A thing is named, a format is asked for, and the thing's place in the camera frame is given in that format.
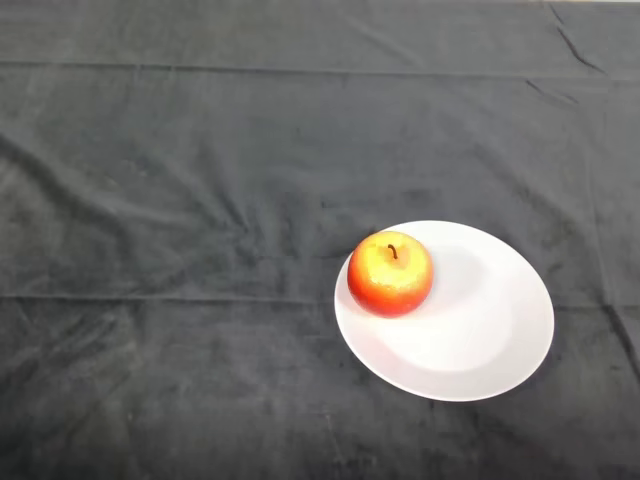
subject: apple stem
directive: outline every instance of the apple stem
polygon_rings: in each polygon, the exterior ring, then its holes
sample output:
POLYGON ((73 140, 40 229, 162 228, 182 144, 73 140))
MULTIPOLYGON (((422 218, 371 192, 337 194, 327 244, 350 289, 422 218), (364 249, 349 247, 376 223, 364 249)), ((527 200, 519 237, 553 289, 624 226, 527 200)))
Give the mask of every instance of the apple stem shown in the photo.
POLYGON ((396 252, 396 247, 394 247, 391 244, 387 245, 387 247, 389 247, 393 251, 393 258, 397 260, 398 259, 398 253, 396 252))

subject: table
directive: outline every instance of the table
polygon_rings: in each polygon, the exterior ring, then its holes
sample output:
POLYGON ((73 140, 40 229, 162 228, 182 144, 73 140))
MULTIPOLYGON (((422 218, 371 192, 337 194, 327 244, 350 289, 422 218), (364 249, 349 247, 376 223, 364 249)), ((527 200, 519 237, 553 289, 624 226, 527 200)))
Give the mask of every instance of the table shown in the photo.
POLYGON ((640 478, 639 14, 3 2, 0 476, 640 478), (342 262, 420 219, 547 284, 515 390, 429 401, 342 340, 342 262))

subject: red apple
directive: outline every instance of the red apple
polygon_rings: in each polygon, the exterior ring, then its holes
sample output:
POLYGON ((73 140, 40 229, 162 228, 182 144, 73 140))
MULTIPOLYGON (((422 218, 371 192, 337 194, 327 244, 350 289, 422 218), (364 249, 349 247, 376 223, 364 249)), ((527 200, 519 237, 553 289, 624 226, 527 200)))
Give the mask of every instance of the red apple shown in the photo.
POLYGON ((399 232, 378 232, 355 249, 347 283, 367 310, 396 317, 415 309, 433 285, 433 262, 415 238, 399 232))

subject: white plate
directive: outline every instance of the white plate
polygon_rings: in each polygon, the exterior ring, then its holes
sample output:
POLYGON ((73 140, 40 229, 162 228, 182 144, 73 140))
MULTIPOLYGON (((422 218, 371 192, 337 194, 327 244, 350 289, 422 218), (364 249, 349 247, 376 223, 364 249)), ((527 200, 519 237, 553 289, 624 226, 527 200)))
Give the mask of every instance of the white plate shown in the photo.
POLYGON ((511 390, 540 366, 553 337, 553 306, 540 276, 513 248, 466 225, 422 221, 387 230, 431 252, 434 284, 413 312, 365 311, 347 286, 335 291, 340 331, 372 372, 427 398, 470 401, 511 390))

